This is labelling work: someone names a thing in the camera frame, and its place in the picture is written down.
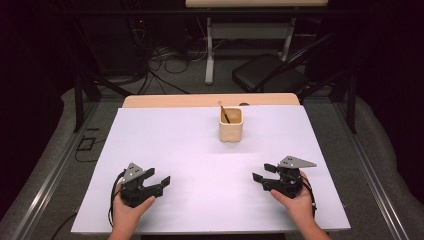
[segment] table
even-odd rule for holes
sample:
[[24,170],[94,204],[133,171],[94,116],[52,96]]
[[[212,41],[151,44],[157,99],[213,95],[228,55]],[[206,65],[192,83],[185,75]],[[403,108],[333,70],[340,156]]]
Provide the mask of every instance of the table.
[[[239,143],[218,139],[219,100],[224,106],[250,104],[240,107],[245,122]],[[156,168],[147,185],[171,176],[136,234],[296,231],[284,207],[252,179],[252,172],[278,177],[265,172],[263,164],[277,164],[287,155],[318,165],[304,169],[313,184],[318,224],[327,231],[349,229],[309,119],[294,94],[130,96],[117,113],[72,232],[110,233],[110,191],[130,162]]]
[[[252,8],[252,7],[325,7],[328,0],[186,0],[188,8]],[[287,23],[212,23],[207,18],[207,51],[205,84],[213,83],[213,38],[232,39],[285,39],[279,56],[287,59],[296,19]]]

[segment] square cup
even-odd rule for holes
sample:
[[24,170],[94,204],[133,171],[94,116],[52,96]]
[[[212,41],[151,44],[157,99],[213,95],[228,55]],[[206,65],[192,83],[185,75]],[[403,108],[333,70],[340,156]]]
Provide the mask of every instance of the square cup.
[[240,142],[243,132],[243,112],[240,108],[225,108],[228,123],[222,109],[219,113],[219,140],[222,142]]

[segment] beige cup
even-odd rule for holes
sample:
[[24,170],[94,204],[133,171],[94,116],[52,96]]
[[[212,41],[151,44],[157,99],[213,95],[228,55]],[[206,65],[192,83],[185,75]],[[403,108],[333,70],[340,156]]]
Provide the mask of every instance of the beige cup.
[[225,114],[220,110],[219,114],[219,139],[223,142],[240,142],[243,132],[243,112],[240,108],[225,108],[230,123]]

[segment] dark background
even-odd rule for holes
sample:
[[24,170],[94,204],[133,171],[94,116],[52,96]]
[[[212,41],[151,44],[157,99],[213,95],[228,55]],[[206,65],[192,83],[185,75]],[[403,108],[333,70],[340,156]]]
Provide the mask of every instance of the dark background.
[[[75,9],[128,7],[112,0],[96,2],[75,1],[69,5],[70,2],[64,1],[64,5]],[[167,1],[138,3],[152,8],[171,6]],[[171,3],[173,7],[184,7],[183,1]],[[373,3],[333,0],[329,7],[361,9]],[[63,6],[49,1],[2,1],[1,4],[0,182],[4,194],[0,215],[3,216],[54,132],[63,110],[60,96],[73,87],[77,70],[131,75],[143,71],[146,55],[129,31],[134,26],[125,19],[114,24],[107,19],[85,20],[76,27],[74,23],[50,16],[45,6]],[[355,71],[358,95],[371,106],[385,128],[397,155],[398,171],[421,202],[424,202],[421,174],[424,169],[424,100],[421,96],[424,64],[420,55],[424,52],[423,11],[418,1],[402,1],[391,17],[385,19],[375,44]],[[190,30],[185,25],[187,19],[143,20],[154,29],[152,34],[156,38],[184,51],[186,31]],[[308,71],[320,78],[345,67],[352,60],[350,56],[355,55],[358,42],[368,34],[368,23],[324,19],[321,33],[336,32],[338,38],[333,42],[332,51],[321,57],[320,64],[307,66]]]

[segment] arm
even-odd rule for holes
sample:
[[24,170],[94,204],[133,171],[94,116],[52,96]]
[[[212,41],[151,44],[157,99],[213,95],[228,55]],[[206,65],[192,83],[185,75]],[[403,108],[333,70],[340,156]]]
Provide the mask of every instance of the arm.
[[303,186],[300,195],[291,199],[282,193],[271,190],[271,195],[282,203],[289,213],[290,217],[293,219],[296,226],[299,228],[300,233],[302,234],[305,240],[327,240],[331,239],[315,222],[314,217],[312,216],[312,200],[309,191]]
[[[118,184],[116,192],[121,189]],[[118,193],[113,200],[113,229],[109,240],[130,239],[133,235],[140,217],[152,206],[155,197],[150,197],[135,208],[128,207],[122,202],[121,193]]]

